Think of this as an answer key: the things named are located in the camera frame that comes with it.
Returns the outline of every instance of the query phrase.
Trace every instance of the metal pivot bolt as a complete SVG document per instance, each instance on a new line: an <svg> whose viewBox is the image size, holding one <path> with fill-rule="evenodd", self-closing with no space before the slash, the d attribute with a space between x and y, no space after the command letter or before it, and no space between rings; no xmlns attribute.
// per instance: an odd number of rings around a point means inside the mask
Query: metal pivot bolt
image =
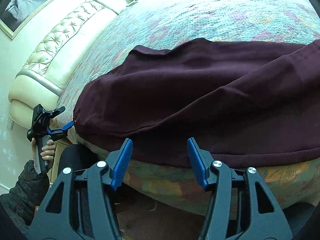
<svg viewBox="0 0 320 240"><path fill-rule="evenodd" d="M71 172L71 168L70 167L66 167L63 169L62 171L64 174L69 174Z"/></svg>
<svg viewBox="0 0 320 240"><path fill-rule="evenodd" d="M213 161L212 165L215 167L221 167L222 166L222 162L221 161Z"/></svg>
<svg viewBox="0 0 320 240"><path fill-rule="evenodd" d="M102 168L102 167L105 167L107 165L107 163L105 161L99 161L97 162L97 166Z"/></svg>
<svg viewBox="0 0 320 240"><path fill-rule="evenodd" d="M257 170L254 167L249 167L248 172L251 174L255 174L257 172Z"/></svg>

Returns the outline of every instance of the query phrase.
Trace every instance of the bedspread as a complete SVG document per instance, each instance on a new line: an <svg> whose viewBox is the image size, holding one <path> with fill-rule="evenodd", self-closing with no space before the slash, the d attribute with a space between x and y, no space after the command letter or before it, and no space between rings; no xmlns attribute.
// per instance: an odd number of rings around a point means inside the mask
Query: bedspread
<svg viewBox="0 0 320 240"><path fill-rule="evenodd" d="M195 38L210 41L275 41L308 44L320 38L320 19L308 0L142 0L126 8L105 29L70 78L57 106L66 111L54 123L73 118L73 109L91 80L120 65L136 45L172 49ZM75 130L73 143L84 143ZM101 158L106 152L92 146ZM318 201L320 159L259 168L282 207ZM189 169L131 161L124 180L169 205L205 214L209 196Z"/></svg>

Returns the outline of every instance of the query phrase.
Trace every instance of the brown floor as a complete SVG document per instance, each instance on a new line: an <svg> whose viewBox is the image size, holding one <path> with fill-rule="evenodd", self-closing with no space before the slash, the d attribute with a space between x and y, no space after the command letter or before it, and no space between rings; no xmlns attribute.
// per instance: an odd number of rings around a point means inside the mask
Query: brown floor
<svg viewBox="0 0 320 240"><path fill-rule="evenodd" d="M117 214L119 228L125 240L196 240L204 217L173 208L140 195L139 200Z"/></svg>

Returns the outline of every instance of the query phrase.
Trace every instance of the maroon cloth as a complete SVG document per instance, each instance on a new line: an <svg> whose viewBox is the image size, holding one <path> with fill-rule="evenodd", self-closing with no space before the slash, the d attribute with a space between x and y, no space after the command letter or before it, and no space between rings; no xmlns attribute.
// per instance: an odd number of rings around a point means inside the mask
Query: maroon cloth
<svg viewBox="0 0 320 240"><path fill-rule="evenodd" d="M78 135L132 159L191 167L189 137L233 168L320 157L320 40L305 46L195 39L172 50L136 46L86 85Z"/></svg>

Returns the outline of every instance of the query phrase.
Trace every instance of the framed picture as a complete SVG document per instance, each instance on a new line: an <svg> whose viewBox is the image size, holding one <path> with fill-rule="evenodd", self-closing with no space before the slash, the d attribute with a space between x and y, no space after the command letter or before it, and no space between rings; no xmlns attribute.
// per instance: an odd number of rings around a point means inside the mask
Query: framed picture
<svg viewBox="0 0 320 240"><path fill-rule="evenodd" d="M11 0L0 12L0 28L12 40L26 23L53 0Z"/></svg>

